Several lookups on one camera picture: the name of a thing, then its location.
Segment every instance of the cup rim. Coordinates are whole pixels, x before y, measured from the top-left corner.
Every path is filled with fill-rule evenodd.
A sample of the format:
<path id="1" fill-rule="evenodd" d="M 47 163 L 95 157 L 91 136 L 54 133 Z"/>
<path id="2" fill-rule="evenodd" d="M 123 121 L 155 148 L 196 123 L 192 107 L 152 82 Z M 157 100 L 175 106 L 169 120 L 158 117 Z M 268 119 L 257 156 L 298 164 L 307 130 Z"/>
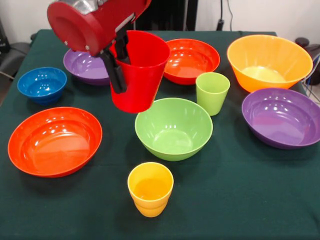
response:
<path id="1" fill-rule="evenodd" d="M 210 92 L 210 91 L 206 91 L 204 90 L 202 87 L 199 86 L 199 78 L 202 76 L 202 75 L 220 75 L 222 76 L 227 82 L 228 82 L 228 87 L 223 90 L 223 91 L 219 91 L 219 92 Z M 195 85 L 197 86 L 197 88 L 199 88 L 201 91 L 205 92 L 206 94 L 211 94 L 211 95 L 217 95 L 217 94 L 223 94 L 225 92 L 227 92 L 229 89 L 230 89 L 230 86 L 231 86 L 231 83 L 230 83 L 230 80 L 223 74 L 221 73 L 218 73 L 218 72 L 204 72 L 204 73 L 201 73 L 195 80 Z"/>
<path id="2" fill-rule="evenodd" d="M 157 39 L 159 42 L 161 42 L 161 44 L 163 45 L 163 47 L 166 49 L 166 51 L 168 52 L 168 55 L 167 57 L 162 60 L 161 62 L 159 62 L 158 64 L 155 64 L 155 65 L 151 65 L 151 66 L 136 66 L 136 65 L 130 65 L 130 64 L 127 64 L 125 62 L 122 62 L 122 61 L 117 61 L 118 64 L 121 64 L 122 66 L 126 66 L 128 68 L 133 68 L 133 69 L 151 69 L 151 68 L 156 68 L 156 67 L 159 67 L 163 64 L 166 64 L 168 59 L 170 58 L 170 48 L 168 46 L 168 44 L 166 43 L 165 40 L 163 40 L 161 37 L 155 35 L 154 33 L 151 33 L 151 32 L 147 32 L 147 31 L 142 31 L 142 30 L 128 30 L 127 33 L 140 33 L 140 34 L 144 34 L 144 35 L 149 35 L 149 36 L 152 36 L 153 38 Z"/>
<path id="3" fill-rule="evenodd" d="M 172 180 L 172 184 L 171 184 L 170 190 L 169 190 L 164 196 L 162 196 L 162 197 L 160 197 L 160 198 L 157 198 L 157 199 L 155 199 L 155 200 L 145 200 L 145 199 L 142 199 L 142 198 L 138 197 L 137 195 L 134 194 L 134 191 L 131 190 L 131 188 L 130 188 L 130 186 L 129 186 L 130 176 L 131 176 L 131 174 L 134 172 L 134 170 L 137 169 L 137 168 L 139 168 L 139 167 L 141 167 L 142 165 L 147 165 L 147 164 L 156 164 L 156 165 L 159 165 L 159 166 L 165 168 L 165 169 L 170 173 L 171 180 Z M 148 203 L 158 202 L 158 201 L 166 198 L 166 197 L 172 192 L 172 190 L 173 190 L 173 188 L 174 188 L 174 176 L 173 176 L 172 172 L 170 171 L 170 169 L 167 168 L 165 165 L 163 165 L 163 164 L 161 164 L 161 163 L 158 163 L 158 162 L 154 162 L 154 161 L 147 161 L 147 162 L 140 163 L 139 165 L 135 166 L 135 167 L 131 170 L 131 172 L 129 173 L 128 179 L 127 179 L 127 186 L 128 186 L 128 189 L 129 189 L 130 194 L 132 194 L 135 198 L 137 198 L 137 199 L 139 199 L 139 200 L 141 200 L 141 201 L 143 201 L 143 202 L 148 202 Z"/>

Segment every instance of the purple bowl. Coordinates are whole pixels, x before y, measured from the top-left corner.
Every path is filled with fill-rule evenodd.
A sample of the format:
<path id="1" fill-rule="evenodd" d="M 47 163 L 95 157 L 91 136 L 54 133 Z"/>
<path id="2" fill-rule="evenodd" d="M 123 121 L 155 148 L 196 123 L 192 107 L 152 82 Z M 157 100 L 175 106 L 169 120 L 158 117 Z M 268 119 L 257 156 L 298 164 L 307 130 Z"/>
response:
<path id="1" fill-rule="evenodd" d="M 293 90 L 265 88 L 242 102 L 242 114 L 252 132 L 279 149 L 297 149 L 320 140 L 320 107 Z"/>
<path id="2" fill-rule="evenodd" d="M 110 84 L 109 75 L 100 57 L 93 57 L 88 52 L 69 49 L 64 55 L 63 64 L 81 82 L 94 86 Z"/>

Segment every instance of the plastic cup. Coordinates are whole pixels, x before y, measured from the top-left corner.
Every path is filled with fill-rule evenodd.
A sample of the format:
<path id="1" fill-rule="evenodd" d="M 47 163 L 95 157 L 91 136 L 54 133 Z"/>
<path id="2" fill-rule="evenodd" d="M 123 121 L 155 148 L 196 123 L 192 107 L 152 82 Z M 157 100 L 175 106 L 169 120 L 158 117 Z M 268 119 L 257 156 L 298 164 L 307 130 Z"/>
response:
<path id="1" fill-rule="evenodd" d="M 130 172 L 127 184 L 139 212 L 153 218 L 165 209 L 174 187 L 174 177 L 164 165 L 145 162 Z"/>
<path id="2" fill-rule="evenodd" d="M 145 31 L 127 31 L 130 64 L 118 61 L 126 83 L 126 91 L 116 93 L 111 83 L 114 105 L 127 113 L 144 112 L 153 104 L 158 92 L 170 49 L 160 37 Z M 115 46 L 110 50 L 116 56 Z"/>
<path id="3" fill-rule="evenodd" d="M 217 72 L 206 72 L 196 78 L 195 84 L 196 102 L 210 116 L 217 115 L 230 88 L 228 78 Z"/>

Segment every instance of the dark green cloth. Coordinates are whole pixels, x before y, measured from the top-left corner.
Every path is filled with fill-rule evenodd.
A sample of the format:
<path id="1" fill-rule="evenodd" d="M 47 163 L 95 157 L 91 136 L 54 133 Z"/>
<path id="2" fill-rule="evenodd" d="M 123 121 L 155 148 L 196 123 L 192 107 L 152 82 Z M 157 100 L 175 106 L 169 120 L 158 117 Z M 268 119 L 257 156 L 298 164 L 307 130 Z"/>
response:
<path id="1" fill-rule="evenodd" d="M 231 87 L 220 114 L 212 117 L 210 141 L 187 160 L 160 160 L 137 138 L 136 115 L 113 105 L 109 87 L 82 84 L 68 73 L 62 99 L 52 107 L 73 106 L 94 114 L 103 128 L 101 146 L 70 176 L 46 179 L 19 171 L 7 154 L 9 137 L 45 107 L 21 95 L 17 79 L 37 67 L 65 70 L 67 48 L 51 30 L 41 30 L 0 108 L 0 239 L 319 239 L 319 145 L 272 148 L 251 133 L 241 114 L 247 93 L 235 79 L 226 50 L 235 39 L 254 32 L 154 33 L 164 40 L 198 39 L 220 53 L 217 72 L 230 79 Z M 195 86 L 163 79 L 156 97 L 195 101 Z M 166 165 L 175 181 L 167 207 L 156 218 L 138 212 L 127 188 L 129 172 L 146 161 Z"/>

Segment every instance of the plastic bowl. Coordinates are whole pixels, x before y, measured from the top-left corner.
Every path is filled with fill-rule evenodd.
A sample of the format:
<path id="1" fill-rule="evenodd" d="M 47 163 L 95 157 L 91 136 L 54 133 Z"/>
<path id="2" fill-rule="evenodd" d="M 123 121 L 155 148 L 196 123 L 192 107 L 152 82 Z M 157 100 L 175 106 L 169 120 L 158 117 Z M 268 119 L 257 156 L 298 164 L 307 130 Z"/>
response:
<path id="1" fill-rule="evenodd" d="M 244 99 L 242 114 L 252 132 L 270 146 L 296 149 L 320 140 L 320 107 L 296 91 L 257 90 Z"/>
<path id="2" fill-rule="evenodd" d="M 89 112 L 55 107 L 24 120 L 8 143 L 11 162 L 38 177 L 57 178 L 82 168 L 102 140 L 102 127 Z"/>
<path id="3" fill-rule="evenodd" d="M 203 41 L 182 38 L 166 43 L 170 48 L 170 57 L 164 76 L 176 84 L 196 84 L 200 74 L 213 72 L 219 66 L 219 53 Z"/>
<path id="4" fill-rule="evenodd" d="M 235 40 L 227 58 L 239 84 L 252 93 L 265 88 L 288 89 L 313 68 L 310 55 L 299 45 L 271 35 L 249 35 Z"/>
<path id="5" fill-rule="evenodd" d="M 193 101 L 163 98 L 135 119 L 135 132 L 156 157 L 180 161 L 196 154 L 210 139 L 213 123 L 209 114 Z"/>
<path id="6" fill-rule="evenodd" d="M 59 100 L 66 84 L 67 76 L 62 70 L 40 67 L 20 77 L 17 88 L 35 103 L 46 106 Z"/>
<path id="7" fill-rule="evenodd" d="M 93 86 L 110 84 L 109 75 L 100 57 L 69 49 L 64 55 L 63 64 L 72 75 L 85 84 Z"/>

